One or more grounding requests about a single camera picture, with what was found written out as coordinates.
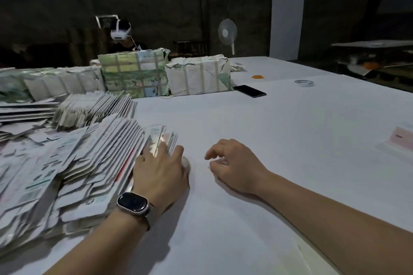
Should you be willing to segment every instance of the person's left hand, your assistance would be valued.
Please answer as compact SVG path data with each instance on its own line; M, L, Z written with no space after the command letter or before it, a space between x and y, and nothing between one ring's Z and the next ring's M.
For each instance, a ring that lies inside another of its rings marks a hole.
M136 158L132 192L147 198L159 215L189 188L188 173L181 166L182 154L183 147L178 145L170 156L168 146L161 142L156 157L145 148Z

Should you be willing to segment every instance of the orange object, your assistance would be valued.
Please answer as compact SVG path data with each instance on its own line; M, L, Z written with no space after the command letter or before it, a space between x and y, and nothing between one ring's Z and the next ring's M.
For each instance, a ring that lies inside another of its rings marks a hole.
M379 64L377 62L364 62L363 67L367 70L374 70L379 68Z

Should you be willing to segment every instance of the forearm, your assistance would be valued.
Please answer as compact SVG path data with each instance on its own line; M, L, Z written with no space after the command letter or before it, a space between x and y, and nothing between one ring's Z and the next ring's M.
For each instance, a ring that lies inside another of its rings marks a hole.
M144 219L116 209L45 274L113 274L126 262L146 230Z
M256 194L344 274L407 274L413 234L271 174Z

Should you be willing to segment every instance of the black hair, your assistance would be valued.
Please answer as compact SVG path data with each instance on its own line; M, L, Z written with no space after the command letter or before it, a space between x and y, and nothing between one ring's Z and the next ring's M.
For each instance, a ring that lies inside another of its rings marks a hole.
M110 29L112 31L116 30L116 22L117 21L114 20L110 24ZM129 27L131 27L131 24L128 20L119 20L119 30L127 31Z

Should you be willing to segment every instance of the smartphone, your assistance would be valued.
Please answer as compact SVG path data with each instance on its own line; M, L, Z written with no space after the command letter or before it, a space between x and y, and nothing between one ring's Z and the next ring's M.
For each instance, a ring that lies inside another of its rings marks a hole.
M252 98L257 98L257 97L261 97L261 96L266 96L267 94L259 91L255 88L249 87L247 85L240 85L240 86L235 86L234 90L238 90L241 93L244 93L245 95L249 95Z

